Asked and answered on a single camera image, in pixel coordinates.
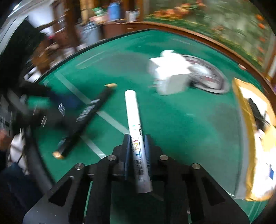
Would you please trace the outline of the white paint marker pen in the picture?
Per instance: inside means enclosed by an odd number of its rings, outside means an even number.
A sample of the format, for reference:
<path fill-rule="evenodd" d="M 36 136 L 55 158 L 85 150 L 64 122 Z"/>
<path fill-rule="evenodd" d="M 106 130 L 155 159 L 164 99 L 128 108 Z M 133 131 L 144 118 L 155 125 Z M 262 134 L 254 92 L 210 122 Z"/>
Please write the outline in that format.
<path fill-rule="evenodd" d="M 148 173 L 137 95 L 134 90 L 126 90 L 124 95 L 128 127 L 131 136 L 136 189 L 141 194 L 149 193 L 152 192 L 152 183 Z"/>

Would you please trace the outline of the black gold lipstick tube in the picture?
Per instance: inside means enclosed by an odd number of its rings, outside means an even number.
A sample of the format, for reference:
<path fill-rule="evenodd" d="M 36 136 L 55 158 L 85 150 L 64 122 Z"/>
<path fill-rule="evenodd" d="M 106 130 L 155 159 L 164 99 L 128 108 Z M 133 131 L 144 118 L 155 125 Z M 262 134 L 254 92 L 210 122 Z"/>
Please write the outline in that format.
<path fill-rule="evenodd" d="M 104 86 L 103 91 L 92 100 L 81 114 L 75 120 L 76 126 L 68 134 L 67 137 L 62 139 L 58 144 L 58 149 L 52 153 L 56 159 L 64 159 L 68 153 L 75 147 L 78 143 L 81 135 L 85 131 L 87 125 L 95 117 L 96 113 L 101 109 L 105 104 L 111 94 L 114 92 L 114 89 L 117 87 L 117 84 L 111 83 Z"/>

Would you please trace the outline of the small white box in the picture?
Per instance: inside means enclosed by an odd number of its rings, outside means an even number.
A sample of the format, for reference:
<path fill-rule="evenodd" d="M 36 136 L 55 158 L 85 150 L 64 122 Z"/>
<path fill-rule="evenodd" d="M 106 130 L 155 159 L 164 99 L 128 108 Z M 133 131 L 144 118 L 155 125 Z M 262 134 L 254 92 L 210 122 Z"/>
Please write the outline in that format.
<path fill-rule="evenodd" d="M 148 60 L 148 73 L 160 95 L 182 92 L 190 84 L 191 64 L 182 58 L 155 57 Z"/>

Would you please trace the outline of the mahjong table centre dice panel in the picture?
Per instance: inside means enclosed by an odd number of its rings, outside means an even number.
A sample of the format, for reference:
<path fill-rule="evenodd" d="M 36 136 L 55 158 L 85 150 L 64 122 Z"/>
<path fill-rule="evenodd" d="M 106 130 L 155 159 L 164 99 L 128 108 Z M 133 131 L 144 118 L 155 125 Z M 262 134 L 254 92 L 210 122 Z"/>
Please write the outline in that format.
<path fill-rule="evenodd" d="M 192 55 L 181 55 L 191 66 L 191 84 L 213 94 L 226 94 L 230 90 L 227 77 L 216 66 Z"/>

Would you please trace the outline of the grey trash bin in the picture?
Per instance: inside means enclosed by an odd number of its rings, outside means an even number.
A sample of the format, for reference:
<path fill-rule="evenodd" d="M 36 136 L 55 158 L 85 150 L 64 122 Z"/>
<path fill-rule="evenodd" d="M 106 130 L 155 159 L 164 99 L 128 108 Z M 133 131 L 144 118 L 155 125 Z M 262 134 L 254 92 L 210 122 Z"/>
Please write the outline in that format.
<path fill-rule="evenodd" d="M 100 41 L 100 26 L 95 22 L 87 23 L 82 30 L 82 40 L 87 45 L 93 45 Z"/>

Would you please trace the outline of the blue thermos jug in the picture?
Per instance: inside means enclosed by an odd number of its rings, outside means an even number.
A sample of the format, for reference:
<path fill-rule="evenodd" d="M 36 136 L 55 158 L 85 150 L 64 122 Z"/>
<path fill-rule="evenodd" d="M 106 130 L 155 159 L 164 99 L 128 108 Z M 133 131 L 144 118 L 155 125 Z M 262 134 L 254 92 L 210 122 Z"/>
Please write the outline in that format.
<path fill-rule="evenodd" d="M 118 2 L 112 2 L 108 7 L 108 14 L 111 21 L 119 20 L 121 17 L 120 4 Z"/>

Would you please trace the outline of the flower mural glass panel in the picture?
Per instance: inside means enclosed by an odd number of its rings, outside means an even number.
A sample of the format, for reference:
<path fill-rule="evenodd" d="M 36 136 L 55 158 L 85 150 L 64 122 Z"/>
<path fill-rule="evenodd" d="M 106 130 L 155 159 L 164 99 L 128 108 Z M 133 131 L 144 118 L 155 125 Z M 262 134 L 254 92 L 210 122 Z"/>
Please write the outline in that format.
<path fill-rule="evenodd" d="M 144 7 L 145 21 L 203 34 L 265 71 L 275 35 L 251 1 L 145 1 Z"/>

